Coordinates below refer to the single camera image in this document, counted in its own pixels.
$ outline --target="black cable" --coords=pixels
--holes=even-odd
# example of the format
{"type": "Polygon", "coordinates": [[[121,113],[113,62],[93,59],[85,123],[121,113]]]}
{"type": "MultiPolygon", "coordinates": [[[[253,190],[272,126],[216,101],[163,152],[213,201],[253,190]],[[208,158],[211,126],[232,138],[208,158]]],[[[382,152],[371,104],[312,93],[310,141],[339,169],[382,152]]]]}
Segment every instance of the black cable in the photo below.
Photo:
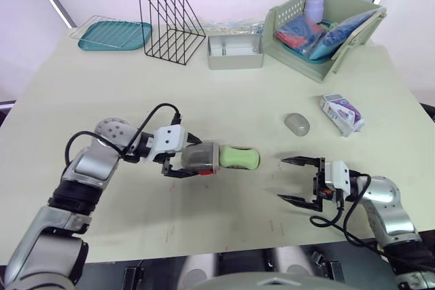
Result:
{"type": "Polygon", "coordinates": [[[131,138],[130,142],[128,142],[128,145],[122,151],[122,155],[123,156],[125,156],[127,154],[127,152],[130,149],[131,145],[135,142],[135,139],[140,135],[142,130],[145,128],[146,124],[151,120],[152,116],[161,107],[171,107],[172,109],[175,110],[175,115],[174,115],[174,118],[172,119],[172,123],[171,124],[179,124],[181,122],[181,115],[179,114],[178,108],[175,105],[172,105],[170,103],[161,103],[161,104],[157,105],[154,109],[152,109],[150,114],[145,118],[145,120],[143,121],[142,125],[140,125],[140,127],[137,129],[136,133],[131,138]]]}
{"type": "Polygon", "coordinates": [[[83,130],[81,132],[75,133],[68,141],[67,145],[65,146],[65,164],[68,166],[70,165],[71,161],[69,161],[69,149],[71,148],[71,145],[73,144],[74,140],[82,135],[88,135],[91,137],[94,137],[95,139],[98,139],[100,142],[106,144],[107,146],[110,146],[112,149],[118,152],[118,154],[123,158],[124,154],[122,151],[112,142],[109,142],[104,137],[95,134],[94,132],[88,132],[87,130],[83,130]]]}
{"type": "Polygon", "coordinates": [[[347,214],[345,215],[345,219],[343,221],[343,227],[341,227],[338,224],[336,224],[336,222],[338,221],[338,219],[340,219],[340,216],[341,216],[341,214],[340,214],[340,208],[338,208],[338,213],[337,213],[336,217],[333,220],[328,220],[328,219],[326,219],[324,217],[320,217],[318,215],[313,215],[312,217],[310,217],[311,224],[313,224],[313,225],[315,225],[316,227],[319,227],[319,228],[325,228],[325,227],[328,227],[328,226],[332,226],[332,227],[336,228],[337,230],[341,231],[345,235],[345,238],[346,238],[347,242],[349,244],[353,245],[353,246],[364,247],[364,248],[367,248],[368,250],[372,251],[373,253],[376,253],[376,254],[378,254],[380,256],[384,256],[385,258],[387,258],[389,260],[396,261],[398,263],[401,263],[401,264],[404,264],[404,265],[407,265],[409,267],[416,268],[416,269],[419,269],[419,270],[425,270],[425,271],[429,271],[429,272],[435,273],[435,268],[431,268],[429,266],[425,266],[425,265],[421,265],[421,264],[414,264],[414,263],[411,263],[411,262],[406,261],[404,259],[400,259],[398,257],[395,257],[395,256],[389,255],[387,253],[384,253],[382,251],[379,251],[378,249],[370,246],[368,243],[365,243],[362,239],[358,238],[354,234],[352,234],[349,231],[347,231],[347,224],[349,222],[349,219],[350,219],[352,213],[354,212],[356,206],[360,203],[362,197],[364,196],[364,193],[370,187],[370,183],[372,181],[372,177],[370,175],[360,174],[358,176],[359,177],[367,177],[367,182],[364,185],[364,187],[362,188],[361,192],[358,194],[358,197],[355,199],[355,202],[353,202],[351,208],[349,209],[349,212],[347,212],[347,214]],[[314,219],[323,221],[323,223],[314,222],[313,221],[314,219]]]}
{"type": "Polygon", "coordinates": [[[337,215],[332,220],[327,220],[324,217],[320,217],[319,215],[313,215],[310,217],[310,222],[312,225],[314,225],[318,228],[326,228],[326,227],[333,226],[341,218],[341,215],[343,214],[344,208],[340,206],[337,208],[337,210],[338,210],[337,215]],[[320,220],[320,221],[323,221],[324,223],[318,223],[318,222],[315,222],[314,220],[320,220]]]}

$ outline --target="light green basket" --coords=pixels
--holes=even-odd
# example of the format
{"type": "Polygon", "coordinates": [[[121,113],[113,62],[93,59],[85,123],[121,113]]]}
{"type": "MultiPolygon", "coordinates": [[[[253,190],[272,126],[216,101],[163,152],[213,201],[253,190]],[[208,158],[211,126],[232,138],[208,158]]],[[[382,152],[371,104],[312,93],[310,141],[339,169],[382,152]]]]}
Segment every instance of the light green basket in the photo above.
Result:
{"type": "Polygon", "coordinates": [[[313,64],[286,50],[282,42],[275,37],[275,31],[279,27],[303,13],[305,1],[289,0],[283,5],[269,10],[264,23],[264,51],[287,66],[300,71],[318,83],[322,83],[329,72],[336,73],[338,71],[340,64],[350,49],[368,41],[382,19],[386,17],[387,10],[365,0],[325,0],[324,20],[331,22],[342,22],[346,18],[368,10],[379,8],[379,11],[354,30],[330,60],[321,64],[313,64]]]}

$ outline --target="white box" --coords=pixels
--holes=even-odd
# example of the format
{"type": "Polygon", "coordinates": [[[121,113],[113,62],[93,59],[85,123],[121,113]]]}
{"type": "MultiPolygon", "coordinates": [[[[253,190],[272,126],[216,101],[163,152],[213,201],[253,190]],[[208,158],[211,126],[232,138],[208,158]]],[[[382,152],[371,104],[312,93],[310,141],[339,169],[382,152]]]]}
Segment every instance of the white box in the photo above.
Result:
{"type": "Polygon", "coordinates": [[[340,94],[323,95],[320,106],[340,128],[344,137],[348,137],[352,132],[360,132],[365,125],[361,113],[340,94]]]}

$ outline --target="teal plate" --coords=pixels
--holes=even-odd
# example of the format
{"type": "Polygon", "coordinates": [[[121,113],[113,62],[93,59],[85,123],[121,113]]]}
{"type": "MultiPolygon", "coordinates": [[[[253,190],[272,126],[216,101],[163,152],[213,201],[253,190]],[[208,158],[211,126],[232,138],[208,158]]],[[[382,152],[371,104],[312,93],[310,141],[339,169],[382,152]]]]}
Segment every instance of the teal plate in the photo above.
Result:
{"type": "Polygon", "coordinates": [[[143,47],[144,39],[145,43],[147,43],[152,28],[150,24],[142,23],[143,38],[142,29],[137,29],[136,26],[137,23],[134,22],[109,20],[96,22],[83,34],[78,42],[78,46],[84,51],[125,51],[139,49],[143,47]]]}

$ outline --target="wire rack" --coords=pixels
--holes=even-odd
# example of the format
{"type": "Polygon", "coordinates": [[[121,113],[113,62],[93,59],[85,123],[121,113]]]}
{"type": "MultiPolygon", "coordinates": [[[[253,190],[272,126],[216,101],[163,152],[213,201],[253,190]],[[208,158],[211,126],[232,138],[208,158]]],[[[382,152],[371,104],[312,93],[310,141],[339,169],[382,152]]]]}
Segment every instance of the wire rack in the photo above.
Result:
{"type": "Polygon", "coordinates": [[[102,46],[121,48],[137,33],[141,33],[141,27],[142,24],[139,22],[94,15],[72,32],[70,37],[102,46]]]}
{"type": "Polygon", "coordinates": [[[186,65],[205,39],[188,0],[139,0],[139,8],[141,22],[148,21],[153,28],[145,54],[186,65]]]}

